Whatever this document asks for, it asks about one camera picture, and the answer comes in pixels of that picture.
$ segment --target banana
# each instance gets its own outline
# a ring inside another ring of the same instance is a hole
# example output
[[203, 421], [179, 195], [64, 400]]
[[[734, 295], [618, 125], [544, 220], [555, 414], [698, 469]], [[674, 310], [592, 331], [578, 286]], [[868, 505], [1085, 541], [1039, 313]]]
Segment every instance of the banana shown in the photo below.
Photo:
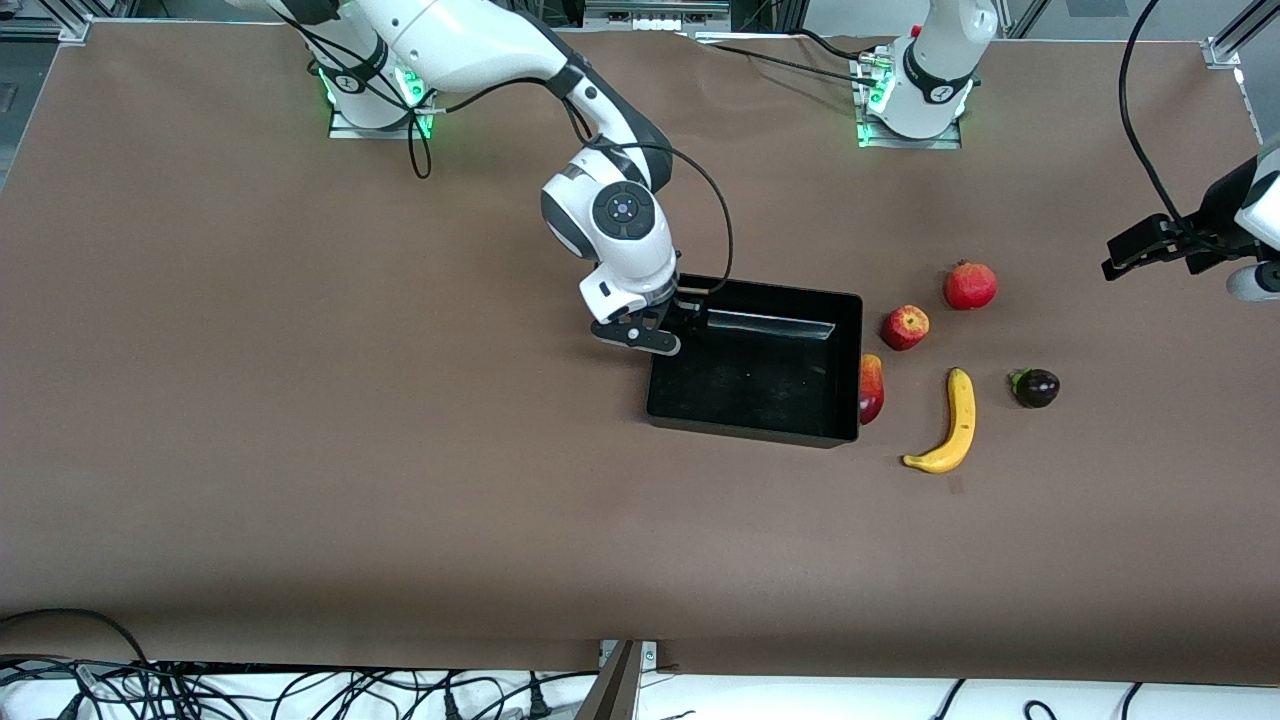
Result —
[[952, 368], [947, 377], [947, 396], [951, 398], [951, 434], [947, 441], [924, 455], [904, 455], [902, 464], [925, 473], [950, 473], [960, 466], [978, 424], [978, 402], [973, 396], [973, 379], [960, 368]]

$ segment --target robot logo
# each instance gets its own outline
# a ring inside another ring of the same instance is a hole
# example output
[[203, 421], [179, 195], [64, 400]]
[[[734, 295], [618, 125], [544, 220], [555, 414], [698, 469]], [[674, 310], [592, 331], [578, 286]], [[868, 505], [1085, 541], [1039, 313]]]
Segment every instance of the robot logo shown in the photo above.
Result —
[[360, 92], [360, 81], [352, 76], [338, 76], [333, 78], [333, 83], [343, 92]]

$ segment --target red apple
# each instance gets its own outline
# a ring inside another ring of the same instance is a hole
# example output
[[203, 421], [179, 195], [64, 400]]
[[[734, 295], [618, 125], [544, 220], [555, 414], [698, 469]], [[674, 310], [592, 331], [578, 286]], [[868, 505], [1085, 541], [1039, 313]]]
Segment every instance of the red apple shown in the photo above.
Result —
[[881, 338], [893, 350], [910, 350], [929, 334], [929, 316], [915, 305], [904, 305], [888, 314]]
[[947, 284], [943, 295], [947, 296], [947, 305], [956, 310], [977, 310], [995, 300], [996, 273], [982, 263], [960, 260], [956, 269], [947, 275]]
[[861, 383], [858, 386], [858, 420], [868, 424], [884, 407], [884, 370], [879, 357], [863, 355]]

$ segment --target black tray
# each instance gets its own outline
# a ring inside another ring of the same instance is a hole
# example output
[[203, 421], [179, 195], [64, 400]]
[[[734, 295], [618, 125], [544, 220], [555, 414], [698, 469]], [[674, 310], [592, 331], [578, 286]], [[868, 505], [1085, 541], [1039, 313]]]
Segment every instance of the black tray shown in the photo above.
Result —
[[698, 320], [663, 324], [681, 348], [653, 359], [654, 425], [818, 447], [858, 439], [860, 297], [730, 281], [705, 306]]

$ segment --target eggplant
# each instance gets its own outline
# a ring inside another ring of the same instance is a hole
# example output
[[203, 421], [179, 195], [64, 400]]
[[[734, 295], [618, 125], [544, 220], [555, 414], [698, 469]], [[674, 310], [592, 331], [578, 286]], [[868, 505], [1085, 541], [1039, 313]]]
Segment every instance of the eggplant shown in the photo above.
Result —
[[1057, 398], [1057, 392], [1062, 387], [1053, 373], [1030, 368], [1014, 373], [1009, 380], [1014, 386], [1014, 397], [1024, 407], [1047, 406]]

